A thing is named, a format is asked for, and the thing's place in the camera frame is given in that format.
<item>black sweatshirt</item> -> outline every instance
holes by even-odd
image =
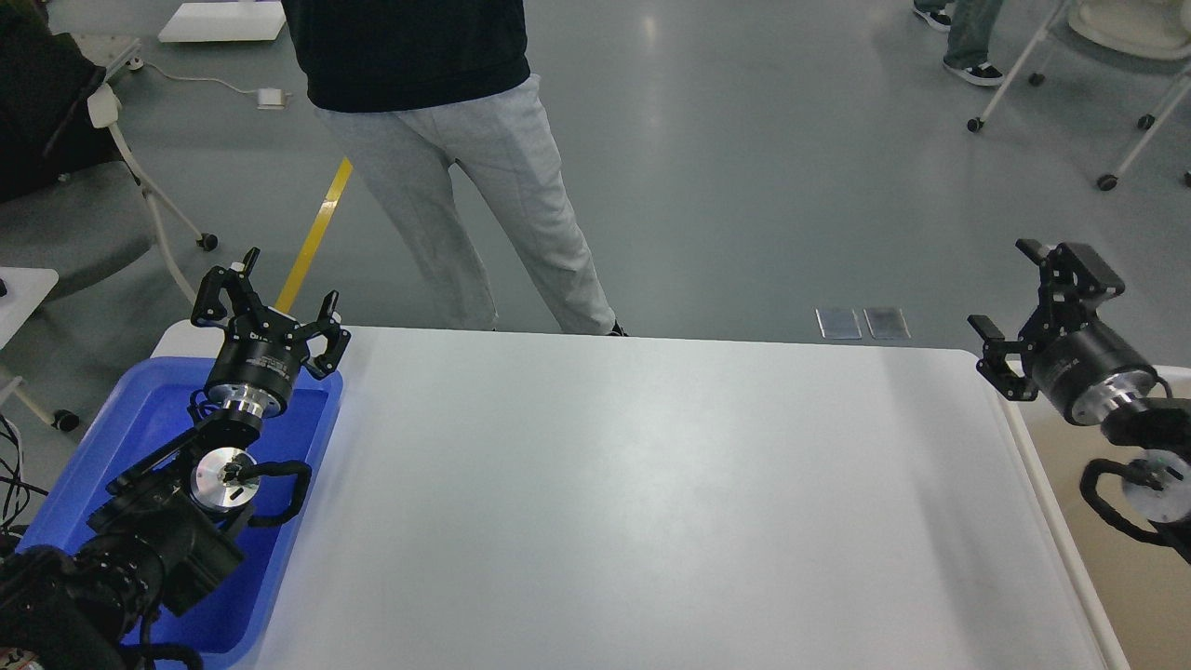
[[[522,0],[281,0],[314,105],[418,109],[529,77]]]

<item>chair wheel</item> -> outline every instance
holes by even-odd
[[[69,433],[79,427],[79,415],[73,412],[60,409],[54,413],[54,428],[62,431],[63,433]]]

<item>black cable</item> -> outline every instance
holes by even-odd
[[[1166,397],[1167,399],[1173,399],[1174,397],[1174,390],[1171,389],[1171,383],[1167,382],[1167,381],[1165,381],[1165,380],[1162,380],[1161,377],[1156,377],[1155,380],[1158,380],[1158,383],[1161,384],[1162,389],[1166,390]]]
[[[30,497],[29,491],[25,490],[25,506],[24,507],[20,506],[20,496],[19,496],[19,494],[17,494],[17,491],[20,491],[23,489],[18,489],[17,486],[15,486],[15,482],[20,482],[20,465],[19,464],[17,465],[17,469],[13,470],[13,468],[11,465],[8,465],[8,462],[6,462],[5,459],[0,458],[0,468],[4,468],[4,470],[7,471],[8,475],[12,476],[12,481],[14,482],[13,484],[8,486],[8,493],[7,493],[7,495],[5,495],[4,507],[2,507],[2,509],[0,509],[0,530],[4,530],[4,528],[7,528],[10,525],[12,525],[14,521],[17,521],[17,518],[20,516],[20,513],[24,511],[24,507],[29,506],[29,502],[30,502],[31,497]],[[14,501],[14,499],[13,499],[14,494],[17,495],[15,502],[17,502],[17,508],[18,509],[14,513],[10,514],[8,511],[12,508],[12,505],[13,505],[13,501]]]
[[[219,409],[219,406],[211,402],[210,399],[199,402],[199,396],[206,399],[206,392],[199,389],[191,394],[191,405],[186,408],[186,413],[191,415],[191,421],[194,424],[201,422],[204,419],[211,417],[211,413]]]
[[[8,475],[12,476],[12,482],[10,482],[8,484],[8,491],[5,494],[4,508],[2,511],[0,511],[0,530],[6,531],[10,526],[12,526],[13,522],[17,521],[18,518],[20,518],[20,514],[25,512],[25,509],[30,506],[30,503],[32,502],[32,496],[30,495],[29,490],[25,489],[24,490],[25,503],[24,505],[20,503],[19,491],[21,491],[23,489],[18,488],[18,484],[23,484],[20,478],[21,453],[20,453],[20,439],[17,437],[17,428],[2,414],[0,414],[0,426],[4,427],[4,432],[0,433],[0,437],[8,440],[12,444],[13,449],[17,450],[15,469],[10,467],[8,462],[0,458],[0,465],[2,465],[4,469],[8,472]],[[15,501],[15,509],[10,515],[8,511],[12,509],[14,501]]]
[[[254,515],[248,520],[249,526],[254,528],[272,528],[281,526],[286,521],[298,516],[303,503],[306,501],[306,490],[310,489],[310,480],[313,476],[313,471],[310,469],[310,465],[300,461],[258,463],[256,465],[245,465],[239,470],[236,478],[241,482],[254,477],[287,477],[291,475],[297,476],[298,481],[294,482],[293,493],[289,495],[289,507],[281,514],[273,516]]]
[[[0,477],[0,483],[10,484],[10,486],[13,486],[13,487],[19,487],[21,489],[25,489],[27,491],[32,491],[32,493],[38,494],[40,496],[48,496],[48,495],[50,495],[49,491],[46,491],[45,489],[43,489],[40,487],[35,487],[35,486],[32,486],[32,484],[30,484],[27,482],[18,482],[18,481],[11,480],[8,477]]]
[[[186,664],[187,670],[202,670],[202,657],[199,652],[185,645],[132,645],[124,647],[139,653],[145,660],[177,660]]]
[[[1158,545],[1160,547],[1170,546],[1161,534],[1134,526],[1128,519],[1121,516],[1121,513],[1109,505],[1108,501],[1100,497],[1099,493],[1096,491],[1096,484],[1099,482],[1100,475],[1116,475],[1127,482],[1131,482],[1139,487],[1149,487],[1155,491],[1162,490],[1161,484],[1137,468],[1124,465],[1106,458],[1097,458],[1084,468],[1084,476],[1079,478],[1079,494],[1084,496],[1087,505],[1091,506],[1096,514],[1100,515],[1100,519],[1103,519],[1109,526],[1121,531],[1139,543]]]
[[[160,618],[161,618],[161,594],[158,593],[157,597],[154,599],[152,606],[149,607],[149,610],[145,612],[144,616],[141,619],[142,647],[152,649],[152,638],[150,637],[149,631],[152,628],[152,625],[156,624],[157,619]],[[154,663],[154,658],[151,656],[145,657],[144,670],[157,670],[157,664]]]

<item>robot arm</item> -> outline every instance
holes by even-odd
[[[248,278],[258,253],[202,280],[192,321],[222,327],[224,344],[202,389],[208,402],[189,408],[195,426],[107,484],[112,499],[87,520],[96,534],[77,553],[37,546],[0,564],[0,653],[17,666],[141,670],[174,659],[201,669],[194,650],[152,643],[158,608],[189,610],[243,562],[235,544],[242,531],[301,511],[310,467],[258,464],[248,450],[264,420],[286,411],[303,368],[319,380],[335,371],[350,333],[335,314],[335,292],[305,325],[264,306]],[[312,359],[316,337],[329,346]],[[260,478],[283,476],[297,476],[288,508],[254,514]],[[139,644],[123,645],[138,622]]]
[[[1073,426],[1099,426],[1109,443],[1140,446],[1129,464],[1087,464],[1080,494],[1106,524],[1130,538],[1174,549],[1191,563],[1191,400],[1148,397],[1161,384],[1154,368],[1099,319],[1096,309],[1124,292],[1124,282],[1089,245],[1048,248],[1018,239],[1039,267],[1039,306],[1016,342],[987,315],[968,323],[984,340],[977,370],[1010,401],[1047,397]],[[1006,357],[1019,357],[1017,375]],[[1096,491],[1099,478],[1122,480],[1125,500],[1154,527],[1139,528]]]

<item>black shoe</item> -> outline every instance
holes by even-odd
[[[1000,74],[1000,70],[992,67],[989,61],[971,68],[953,68],[947,63],[943,63],[943,67],[947,68],[947,71],[977,86],[1000,86],[1000,82],[1005,81],[1005,75]]]
[[[940,10],[937,12],[923,12],[917,7],[912,7],[913,13],[918,14],[922,20],[927,21],[927,25],[931,30],[937,30],[939,32],[950,32],[952,31],[952,18],[947,15],[947,10]]]

